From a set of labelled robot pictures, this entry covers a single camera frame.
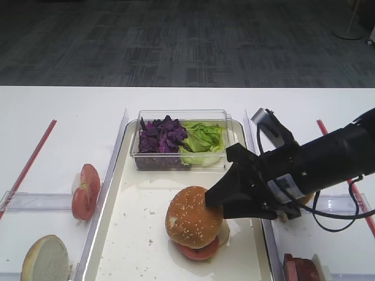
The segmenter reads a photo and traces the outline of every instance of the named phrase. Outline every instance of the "green lettuce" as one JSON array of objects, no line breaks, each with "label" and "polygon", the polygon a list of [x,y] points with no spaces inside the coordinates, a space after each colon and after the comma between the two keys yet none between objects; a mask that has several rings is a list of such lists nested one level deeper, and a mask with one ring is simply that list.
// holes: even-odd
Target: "green lettuce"
[{"label": "green lettuce", "polygon": [[220,153],[224,151],[223,140],[224,128],[207,122],[184,122],[183,127],[187,131],[187,138],[182,142],[190,149],[188,151],[180,146],[179,153],[186,155],[182,157],[184,164],[202,165],[204,167],[215,164],[221,157],[199,156],[201,153]]}]

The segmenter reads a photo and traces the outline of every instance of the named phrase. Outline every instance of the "black cable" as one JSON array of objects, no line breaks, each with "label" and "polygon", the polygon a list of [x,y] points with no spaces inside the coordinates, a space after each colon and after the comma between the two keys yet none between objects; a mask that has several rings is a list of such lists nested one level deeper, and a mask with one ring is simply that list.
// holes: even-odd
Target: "black cable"
[{"label": "black cable", "polygon": [[[258,143],[258,148],[259,148],[259,151],[260,151],[260,155],[262,156],[264,154],[264,151],[263,151],[263,147],[262,147],[262,143],[261,143],[261,140],[260,140],[260,126],[263,125],[262,123],[259,123],[257,125],[257,143]],[[268,168],[268,165],[267,165],[267,161],[262,157],[263,159],[263,163],[266,167],[266,169],[268,170],[269,173],[272,174],[272,171]],[[295,204],[297,205],[299,208],[303,208],[304,210],[307,210],[308,212],[310,213],[313,213],[315,215],[320,215],[322,217],[326,217],[326,218],[335,218],[335,219],[338,219],[338,220],[359,220],[361,218],[367,218],[369,216],[372,216],[372,215],[375,215],[375,209],[374,210],[371,210],[369,212],[366,212],[366,213],[362,213],[362,214],[358,214],[358,215],[336,215],[336,214],[329,214],[329,213],[325,213],[325,212],[321,212],[321,211],[318,211],[318,210],[314,210],[314,209],[311,209],[309,207],[307,207],[305,204],[302,204],[301,202],[299,202],[298,200],[296,200],[292,195],[289,194],[289,192],[287,192],[287,190],[281,185],[279,184],[278,180],[271,176],[273,179],[272,181],[276,184],[276,186]]]},{"label": "black cable", "polygon": [[[363,179],[363,176],[360,176],[358,179],[355,179],[353,180],[350,184],[349,184],[349,194],[356,206],[356,212],[355,212],[355,215],[358,215],[359,214],[359,205],[358,205],[358,202],[354,196],[354,193],[353,193],[353,185],[357,182],[357,181],[360,181]],[[312,203],[312,209],[313,210],[316,210],[316,205],[318,203],[318,199],[319,199],[319,196],[320,196],[321,192],[318,191],[315,193],[315,196],[314,196],[314,200],[313,200],[313,203]],[[316,221],[316,223],[320,226],[321,229],[324,229],[325,231],[328,231],[328,232],[340,232],[340,231],[343,231],[343,230],[346,230],[347,228],[349,228],[352,224],[354,224],[354,222],[356,221],[356,219],[352,219],[352,221],[350,223],[348,223],[346,226],[344,226],[343,228],[339,228],[339,229],[331,229],[331,228],[327,228],[325,227],[324,225],[322,225],[318,219],[316,218],[316,215],[314,213],[312,213],[312,216],[314,217],[314,220]]]}]

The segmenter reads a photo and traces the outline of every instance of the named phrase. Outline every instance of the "carpet floor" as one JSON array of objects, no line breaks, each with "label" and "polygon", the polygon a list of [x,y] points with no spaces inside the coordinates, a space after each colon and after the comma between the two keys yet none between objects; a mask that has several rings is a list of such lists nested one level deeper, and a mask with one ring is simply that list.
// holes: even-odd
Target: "carpet floor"
[{"label": "carpet floor", "polygon": [[0,85],[375,87],[375,48],[330,32],[349,19],[345,0],[14,0]]}]

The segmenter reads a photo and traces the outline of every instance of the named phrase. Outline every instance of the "red stick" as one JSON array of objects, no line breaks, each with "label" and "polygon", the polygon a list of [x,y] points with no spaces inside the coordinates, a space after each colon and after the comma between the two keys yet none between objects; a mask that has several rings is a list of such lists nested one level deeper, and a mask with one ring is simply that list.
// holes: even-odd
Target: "red stick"
[{"label": "red stick", "polygon": [[[318,123],[319,129],[321,130],[322,134],[327,135],[328,131],[327,131],[326,127],[324,126],[323,121],[319,119],[319,120],[316,121],[316,123]],[[352,180],[347,180],[347,183],[348,184],[352,183]],[[358,190],[355,183],[353,183],[352,189],[353,189],[353,194],[356,196],[357,200],[359,200],[359,206],[360,206],[361,210],[364,213],[368,212],[369,210],[367,209],[367,207],[364,203],[364,198],[363,198],[362,194],[359,193],[359,190]],[[375,222],[374,222],[374,219],[372,217],[367,217],[366,222],[367,222],[367,225],[369,226],[371,232],[373,233],[373,235],[375,237]]]},{"label": "red stick", "polygon": [[11,189],[11,192],[9,193],[8,197],[5,199],[5,202],[4,202],[4,205],[3,205],[3,209],[4,210],[0,211],[0,219],[4,215],[5,207],[9,204],[9,202],[11,202],[11,200],[13,198],[13,195],[18,190],[18,188],[21,185],[23,179],[26,177],[28,171],[30,170],[31,165],[34,163],[35,158],[37,157],[37,155],[39,154],[39,152],[42,149],[43,145],[45,144],[47,138],[51,134],[51,131],[52,131],[53,127],[56,125],[56,122],[57,122],[56,120],[52,120],[51,121],[51,123],[49,124],[46,132],[44,133],[44,135],[40,139],[38,145],[34,149],[34,152],[31,154],[31,156],[30,156],[28,162],[26,163],[25,167],[23,167],[23,170],[22,170],[21,174],[19,174],[16,182],[14,183],[14,185],[13,185],[13,187]]}]

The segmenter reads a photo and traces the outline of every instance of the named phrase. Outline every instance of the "tomato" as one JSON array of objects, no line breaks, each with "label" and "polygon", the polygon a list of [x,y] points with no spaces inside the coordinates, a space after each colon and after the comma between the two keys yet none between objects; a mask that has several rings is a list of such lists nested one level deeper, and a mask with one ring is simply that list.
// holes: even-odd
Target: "tomato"
[{"label": "tomato", "polygon": [[91,164],[83,165],[80,186],[74,192],[71,201],[71,212],[74,218],[88,221],[93,216],[99,191],[98,172]]},{"label": "tomato", "polygon": [[193,259],[195,261],[203,261],[205,259],[211,258],[217,252],[219,248],[219,239],[218,237],[216,237],[214,241],[212,241],[202,249],[192,249],[178,243],[177,246],[187,258]]}]

